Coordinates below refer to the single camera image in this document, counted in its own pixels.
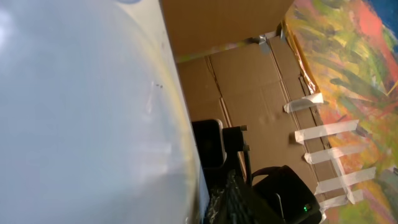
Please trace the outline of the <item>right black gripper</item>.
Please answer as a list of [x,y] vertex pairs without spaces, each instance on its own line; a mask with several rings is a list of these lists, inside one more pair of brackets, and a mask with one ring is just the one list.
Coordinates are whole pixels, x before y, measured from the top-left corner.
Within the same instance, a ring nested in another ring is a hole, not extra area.
[[250,146],[244,140],[246,125],[223,128],[224,163],[205,169],[211,198],[206,209],[208,224],[283,224],[283,219],[260,198],[252,186]]

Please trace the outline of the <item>Samsung Galaxy smartphone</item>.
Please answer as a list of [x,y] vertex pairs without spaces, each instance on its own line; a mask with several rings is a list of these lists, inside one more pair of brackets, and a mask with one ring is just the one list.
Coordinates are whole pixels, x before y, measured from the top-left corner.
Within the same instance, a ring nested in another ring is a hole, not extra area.
[[159,1],[1,2],[1,223],[201,223]]

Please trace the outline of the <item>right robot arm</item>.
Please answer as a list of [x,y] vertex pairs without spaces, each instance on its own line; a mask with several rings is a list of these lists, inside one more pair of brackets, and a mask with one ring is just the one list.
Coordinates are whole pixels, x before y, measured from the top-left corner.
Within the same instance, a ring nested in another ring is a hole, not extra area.
[[245,130],[215,122],[194,129],[210,195],[204,223],[319,223],[319,203],[289,166],[251,170]]

